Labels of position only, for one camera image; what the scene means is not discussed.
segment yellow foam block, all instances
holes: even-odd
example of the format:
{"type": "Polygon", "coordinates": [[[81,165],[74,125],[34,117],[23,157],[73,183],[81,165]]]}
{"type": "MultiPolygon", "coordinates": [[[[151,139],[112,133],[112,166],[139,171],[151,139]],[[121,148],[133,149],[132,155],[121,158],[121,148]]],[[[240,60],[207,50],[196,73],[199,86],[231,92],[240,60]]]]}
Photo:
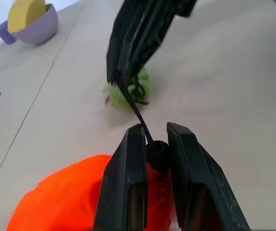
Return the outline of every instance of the yellow foam block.
{"type": "Polygon", "coordinates": [[[46,12],[45,0],[16,0],[10,9],[8,31],[18,32],[46,12]]]}

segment green pom pom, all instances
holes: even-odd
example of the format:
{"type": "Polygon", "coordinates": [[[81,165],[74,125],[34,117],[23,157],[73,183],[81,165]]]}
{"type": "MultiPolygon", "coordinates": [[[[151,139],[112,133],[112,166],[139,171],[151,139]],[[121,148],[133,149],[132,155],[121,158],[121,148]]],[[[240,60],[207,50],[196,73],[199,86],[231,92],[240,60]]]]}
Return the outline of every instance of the green pom pom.
{"type": "MultiPolygon", "coordinates": [[[[149,98],[150,95],[150,76],[145,68],[142,68],[142,70],[138,74],[138,82],[141,84],[141,86],[144,88],[146,94],[144,95],[144,98],[141,99],[143,101],[146,101],[149,98]]],[[[129,85],[127,87],[128,92],[134,98],[134,89],[135,85],[129,85]]],[[[107,92],[110,97],[111,103],[119,108],[126,109],[127,111],[131,111],[131,107],[124,98],[122,92],[119,90],[119,88],[112,86],[111,84],[107,85],[107,92]]]]}

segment black cable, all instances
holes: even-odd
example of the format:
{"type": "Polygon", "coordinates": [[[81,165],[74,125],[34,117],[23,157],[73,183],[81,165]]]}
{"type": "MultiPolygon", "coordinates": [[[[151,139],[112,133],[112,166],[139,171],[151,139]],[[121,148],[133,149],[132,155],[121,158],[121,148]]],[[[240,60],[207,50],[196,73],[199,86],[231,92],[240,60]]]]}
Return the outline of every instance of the black cable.
{"type": "Polygon", "coordinates": [[[119,87],[120,91],[122,92],[124,98],[126,99],[126,101],[128,102],[128,104],[130,105],[130,107],[132,108],[132,110],[134,111],[134,113],[136,114],[136,116],[138,117],[143,129],[144,129],[144,133],[146,134],[146,138],[147,138],[147,141],[150,145],[153,144],[153,138],[150,134],[150,131],[146,125],[146,123],[144,122],[141,114],[140,114],[140,111],[138,110],[132,96],[130,95],[130,93],[128,92],[124,82],[122,81],[122,77],[121,77],[121,74],[117,71],[117,74],[115,76],[115,82],[117,84],[117,86],[119,87]]]}

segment orange fabric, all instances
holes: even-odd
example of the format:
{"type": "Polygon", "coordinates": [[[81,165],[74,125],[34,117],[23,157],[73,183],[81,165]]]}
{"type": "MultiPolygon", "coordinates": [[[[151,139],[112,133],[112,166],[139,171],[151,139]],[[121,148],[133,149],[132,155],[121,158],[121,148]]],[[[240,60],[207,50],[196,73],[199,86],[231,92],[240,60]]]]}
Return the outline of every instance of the orange fabric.
{"type": "MultiPolygon", "coordinates": [[[[110,158],[108,155],[90,157],[45,178],[19,202],[7,231],[91,229],[101,179],[110,158]]],[[[168,230],[171,211],[170,175],[163,177],[148,166],[146,230],[168,230]]]]}

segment table surface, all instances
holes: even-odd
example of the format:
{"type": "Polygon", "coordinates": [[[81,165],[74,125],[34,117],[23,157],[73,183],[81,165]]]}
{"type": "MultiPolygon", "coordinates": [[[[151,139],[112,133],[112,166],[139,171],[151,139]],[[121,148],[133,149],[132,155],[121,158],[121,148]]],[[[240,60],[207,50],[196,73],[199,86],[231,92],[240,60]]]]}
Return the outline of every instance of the table surface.
{"type": "MultiPolygon", "coordinates": [[[[59,13],[59,32],[34,48],[0,45],[0,230],[48,174],[112,154],[133,114],[104,105],[106,51],[120,0],[59,13]]],[[[146,65],[153,137],[190,128],[222,167],[252,229],[276,229],[276,4],[200,1],[175,18],[146,65]]]]}

